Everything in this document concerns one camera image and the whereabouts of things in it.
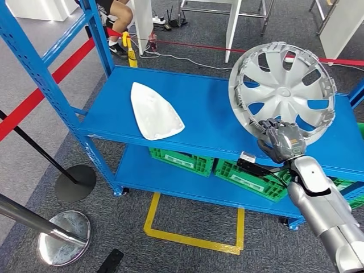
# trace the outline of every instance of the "yellow bottle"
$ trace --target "yellow bottle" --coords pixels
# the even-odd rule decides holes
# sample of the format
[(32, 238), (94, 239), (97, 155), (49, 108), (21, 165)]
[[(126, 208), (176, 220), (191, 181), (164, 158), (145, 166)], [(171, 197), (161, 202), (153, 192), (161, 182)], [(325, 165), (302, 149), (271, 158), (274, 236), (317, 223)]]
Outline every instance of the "yellow bottle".
[(123, 46), (128, 46), (128, 58), (129, 60), (130, 67), (137, 67), (135, 52), (134, 52), (133, 47), (131, 47), (131, 41), (130, 40), (130, 36), (128, 31), (123, 32)]

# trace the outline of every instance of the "red rope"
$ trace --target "red rope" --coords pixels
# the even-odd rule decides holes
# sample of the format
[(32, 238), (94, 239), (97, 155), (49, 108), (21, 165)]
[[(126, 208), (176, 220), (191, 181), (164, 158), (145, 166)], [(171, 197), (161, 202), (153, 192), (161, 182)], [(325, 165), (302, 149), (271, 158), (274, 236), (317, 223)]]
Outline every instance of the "red rope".
[[(119, 32), (116, 32), (110, 28), (107, 28), (107, 33), (110, 36), (122, 36)], [(142, 39), (137, 38), (140, 40), (147, 41), (148, 39)], [(189, 44), (189, 43), (180, 43), (180, 42), (172, 42), (172, 41), (164, 41), (164, 40), (157, 40), (158, 43), (164, 43), (164, 44), (175, 44), (177, 46), (186, 46), (186, 47), (199, 47), (199, 48), (205, 48), (205, 49), (215, 49), (215, 50), (221, 50), (221, 51), (231, 51), (231, 52), (239, 52), (239, 53), (244, 53), (246, 52), (245, 49), (227, 49), (225, 47), (214, 47), (214, 46), (208, 46), (208, 45), (199, 45), (199, 44)], [(344, 65), (356, 65), (356, 66), (361, 66), (364, 67), (364, 60), (347, 60), (347, 59), (326, 59), (326, 58), (319, 58), (319, 60), (322, 63), (334, 63), (334, 64), (344, 64)]]
[[(78, 65), (82, 59), (85, 58), (88, 52), (95, 46), (92, 38), (88, 39), (76, 52), (68, 58), (66, 61), (60, 65), (58, 69), (54, 71), (52, 76), (55, 82), (59, 84), (66, 75), (71, 72), (73, 68)], [(13, 110), (6, 119), (0, 123), (0, 141), (17, 127), (19, 123), (29, 115), (32, 110), (39, 104), (44, 95), (37, 88), (29, 95), (27, 98), (19, 104), (17, 108)]]

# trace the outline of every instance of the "wheel cover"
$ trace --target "wheel cover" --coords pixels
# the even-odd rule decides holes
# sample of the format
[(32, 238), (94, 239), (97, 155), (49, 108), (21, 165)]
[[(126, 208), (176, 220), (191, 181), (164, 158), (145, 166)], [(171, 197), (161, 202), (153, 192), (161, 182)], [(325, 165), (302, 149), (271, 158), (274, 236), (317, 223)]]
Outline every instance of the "wheel cover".
[(307, 145), (318, 140), (335, 118), (335, 92), (335, 81), (316, 55), (283, 42), (245, 52), (229, 80), (229, 97), (236, 118), (267, 142), (265, 129), (258, 122), (277, 117), (298, 123)]

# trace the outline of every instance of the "cable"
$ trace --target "cable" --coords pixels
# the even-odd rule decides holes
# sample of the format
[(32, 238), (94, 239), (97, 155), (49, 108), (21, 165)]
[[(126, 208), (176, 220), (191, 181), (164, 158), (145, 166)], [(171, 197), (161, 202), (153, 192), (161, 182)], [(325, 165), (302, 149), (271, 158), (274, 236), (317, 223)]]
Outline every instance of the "cable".
[(161, 53), (158, 53), (158, 52), (150, 52), (150, 51), (146, 51), (146, 52), (149, 53), (149, 54), (154, 54), (154, 55), (158, 55), (158, 56), (172, 57), (172, 58), (174, 58), (174, 59), (177, 59), (177, 60), (190, 61), (193, 64), (199, 65), (199, 66), (201, 66), (201, 67), (207, 67), (207, 68), (217, 69), (217, 70), (231, 70), (231, 69), (233, 69), (233, 67), (226, 67), (226, 68), (212, 67), (212, 66), (210, 66), (210, 65), (197, 63), (196, 61), (193, 61), (193, 60), (189, 59), (189, 58), (180, 58), (180, 57), (176, 57), (176, 56), (171, 55), (171, 54), (161, 54)]
[[(131, 42), (133, 42), (137, 48), (139, 49), (139, 47), (137, 46), (137, 44), (133, 40), (131, 39)], [(171, 55), (171, 54), (161, 54), (161, 53), (158, 53), (158, 52), (150, 52), (150, 51), (148, 51), (150, 47), (147, 46), (146, 48), (146, 50), (144, 50), (144, 52), (147, 52), (147, 53), (149, 53), (149, 54), (153, 54), (153, 55), (157, 55), (157, 56), (147, 56), (147, 57), (143, 57), (143, 56), (140, 56), (140, 58), (142, 59), (154, 59), (154, 58), (159, 58), (160, 56), (165, 56), (165, 57), (172, 57), (172, 58), (174, 58), (174, 59), (177, 59), (177, 60), (186, 60), (186, 61), (190, 61), (193, 64), (196, 64), (196, 65), (199, 65), (200, 67), (207, 67), (207, 68), (211, 68), (211, 69), (217, 69), (217, 70), (231, 70), (233, 69), (233, 67), (226, 67), (226, 68), (221, 68), (221, 67), (212, 67), (212, 66), (210, 66), (210, 65), (205, 65), (205, 64), (200, 64), (200, 63), (197, 63), (196, 61), (193, 61), (193, 60), (190, 60), (190, 59), (188, 59), (188, 58), (180, 58), (180, 57), (176, 57), (176, 56), (174, 56), (174, 55)]]
[[(133, 42), (137, 48), (139, 49), (139, 47), (137, 46), (137, 43), (135, 43), (132, 39), (131, 39), (131, 42)], [(200, 67), (206, 67), (206, 68), (216, 69), (216, 70), (220, 70), (220, 71), (233, 69), (233, 67), (221, 68), (221, 67), (213, 67), (213, 66), (211, 66), (211, 65), (200, 64), (200, 63), (193, 61), (193, 60), (189, 59), (189, 58), (176, 57), (176, 56), (171, 55), (171, 54), (161, 54), (161, 53), (159, 53), (159, 52), (150, 52), (150, 51), (147, 51), (147, 49), (149, 49), (149, 47), (146, 48), (145, 52), (149, 53), (149, 54), (156, 55), (156, 56), (146, 56), (146, 57), (140, 56), (140, 57), (142, 58), (142, 59), (154, 59), (154, 58), (158, 58), (158, 57), (160, 57), (160, 56), (165, 56), (165, 57), (172, 57), (172, 58), (174, 58), (174, 59), (177, 59), (177, 60), (186, 60), (186, 61), (191, 62), (193, 64), (199, 65)], [(359, 67), (354, 67), (354, 66), (352, 66), (352, 65), (345, 65), (345, 64), (332, 64), (332, 65), (338, 65), (338, 66), (341, 66), (341, 67), (353, 68), (353, 69), (357, 69), (357, 70), (364, 72), (364, 69), (359, 68)]]
[(332, 64), (332, 65), (338, 65), (340, 67), (350, 67), (350, 68), (354, 68), (354, 69), (357, 69), (357, 70), (360, 70), (360, 71), (364, 72), (364, 69), (359, 68), (359, 67), (354, 67), (354, 66), (352, 66), (352, 65), (346, 65), (346, 64)]

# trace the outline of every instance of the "sneaker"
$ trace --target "sneaker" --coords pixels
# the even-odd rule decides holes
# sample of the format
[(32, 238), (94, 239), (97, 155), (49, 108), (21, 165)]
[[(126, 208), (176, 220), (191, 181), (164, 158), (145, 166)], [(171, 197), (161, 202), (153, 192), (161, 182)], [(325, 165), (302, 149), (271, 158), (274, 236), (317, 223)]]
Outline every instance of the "sneaker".
[(116, 55), (118, 57), (121, 57), (123, 59), (128, 58), (128, 52), (122, 48), (120, 45), (119, 45), (119, 43), (109, 46), (109, 49), (110, 49), (112, 54)]

